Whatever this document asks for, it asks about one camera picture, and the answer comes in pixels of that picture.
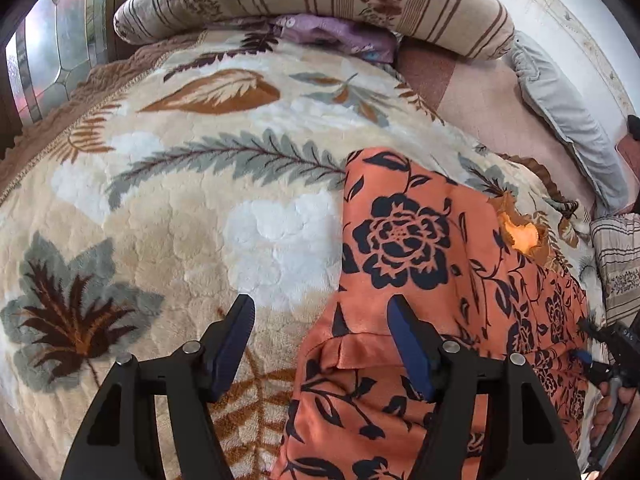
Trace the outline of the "person's right hand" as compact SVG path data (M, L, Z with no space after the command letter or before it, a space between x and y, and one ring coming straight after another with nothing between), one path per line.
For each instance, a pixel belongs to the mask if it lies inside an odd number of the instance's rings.
M602 438L606 427L613 420L613 408L612 404L614 403L612 396L608 392L610 387L607 382L601 382L599 385L600 393L602 394L602 399L597 405L596 414L594 414L592 419L592 426L590 429L590 443L592 446L595 446L600 439ZM620 438L614 448L613 456L615 456L622 447L624 446L626 440L630 437L632 432L634 431L634 427L638 424L639 421L639 395L636 389L624 388L620 387L617 393L618 402L624 404L626 408L628 408L628 413L625 419L625 423L620 433Z

